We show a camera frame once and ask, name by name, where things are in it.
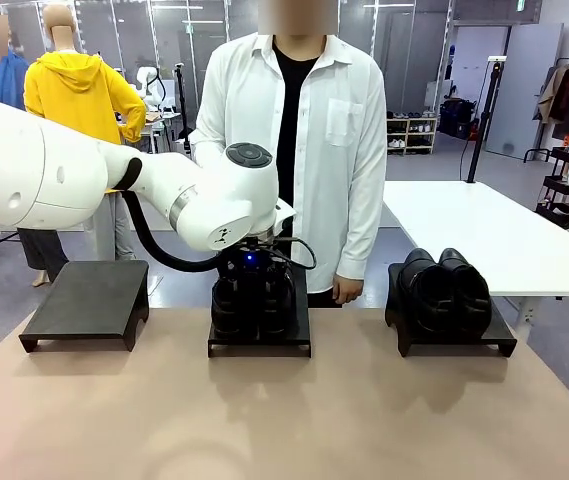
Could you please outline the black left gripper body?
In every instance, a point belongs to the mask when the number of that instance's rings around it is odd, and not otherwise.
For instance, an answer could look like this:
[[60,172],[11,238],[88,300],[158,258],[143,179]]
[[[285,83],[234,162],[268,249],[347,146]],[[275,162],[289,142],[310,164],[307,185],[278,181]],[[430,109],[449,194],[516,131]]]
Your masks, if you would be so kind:
[[230,282],[240,292],[292,290],[291,264],[277,244],[245,240],[222,252],[219,279]]

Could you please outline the person's left hand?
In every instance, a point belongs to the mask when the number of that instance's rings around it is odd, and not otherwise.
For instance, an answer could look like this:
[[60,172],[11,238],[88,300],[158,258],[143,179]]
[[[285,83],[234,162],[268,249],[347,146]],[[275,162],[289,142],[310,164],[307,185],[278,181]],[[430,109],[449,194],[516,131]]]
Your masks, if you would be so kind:
[[336,304],[344,305],[356,300],[363,292],[364,281],[335,275],[332,297]]

